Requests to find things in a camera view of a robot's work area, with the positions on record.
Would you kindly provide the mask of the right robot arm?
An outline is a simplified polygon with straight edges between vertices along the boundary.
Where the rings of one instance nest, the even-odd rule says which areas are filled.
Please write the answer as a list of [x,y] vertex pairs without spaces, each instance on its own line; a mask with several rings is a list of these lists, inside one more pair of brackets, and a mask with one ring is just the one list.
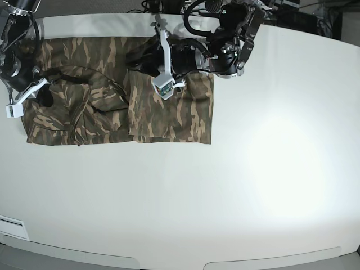
[[40,32],[34,14],[41,1],[4,1],[1,8],[1,81],[7,88],[11,105],[28,95],[40,106],[51,107],[49,82],[41,77],[36,56],[40,50]]

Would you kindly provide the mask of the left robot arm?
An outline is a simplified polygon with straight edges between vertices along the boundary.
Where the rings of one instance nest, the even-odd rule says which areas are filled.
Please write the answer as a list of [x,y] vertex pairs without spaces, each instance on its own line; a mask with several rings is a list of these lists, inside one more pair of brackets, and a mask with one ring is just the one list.
[[190,23],[193,10],[202,4],[194,1],[184,10],[185,29],[191,38],[170,34],[159,21],[152,24],[155,36],[126,55],[127,68],[156,78],[155,85],[175,86],[191,73],[211,73],[222,78],[240,76],[254,48],[254,39],[267,11],[273,4],[265,1],[212,2],[215,11],[203,16],[215,18],[215,31],[195,29]]

